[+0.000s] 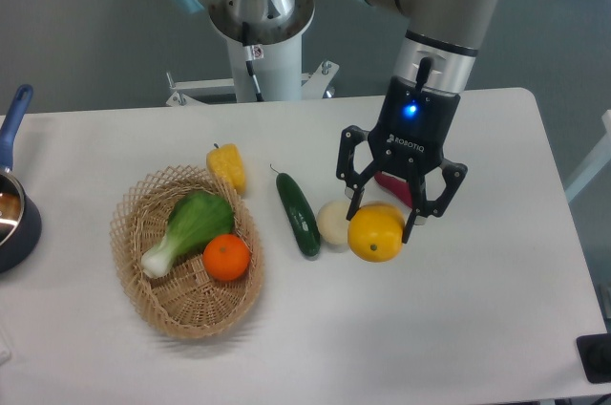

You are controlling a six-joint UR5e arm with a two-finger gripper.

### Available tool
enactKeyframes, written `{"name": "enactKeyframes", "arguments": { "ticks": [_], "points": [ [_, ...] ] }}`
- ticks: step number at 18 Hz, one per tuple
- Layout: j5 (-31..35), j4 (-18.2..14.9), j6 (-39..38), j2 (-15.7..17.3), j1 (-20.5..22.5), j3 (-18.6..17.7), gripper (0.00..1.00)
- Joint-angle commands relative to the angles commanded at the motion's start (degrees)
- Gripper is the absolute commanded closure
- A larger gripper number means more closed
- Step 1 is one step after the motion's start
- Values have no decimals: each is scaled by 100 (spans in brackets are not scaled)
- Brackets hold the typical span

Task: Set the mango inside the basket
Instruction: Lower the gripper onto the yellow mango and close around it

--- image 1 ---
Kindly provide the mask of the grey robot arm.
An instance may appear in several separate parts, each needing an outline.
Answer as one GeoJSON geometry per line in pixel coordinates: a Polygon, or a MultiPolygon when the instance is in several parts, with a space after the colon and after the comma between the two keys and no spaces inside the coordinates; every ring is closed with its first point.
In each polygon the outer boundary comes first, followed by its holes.
{"type": "MultiPolygon", "coordinates": [[[[175,0],[206,11],[224,38],[240,102],[299,100],[302,36],[313,0],[175,0]]],[[[358,0],[405,16],[406,30],[379,118],[366,131],[342,134],[336,175],[347,187],[349,216],[370,180],[400,183],[419,220],[443,215],[464,181],[465,165],[447,160],[443,145],[497,0],[358,0]]]]}

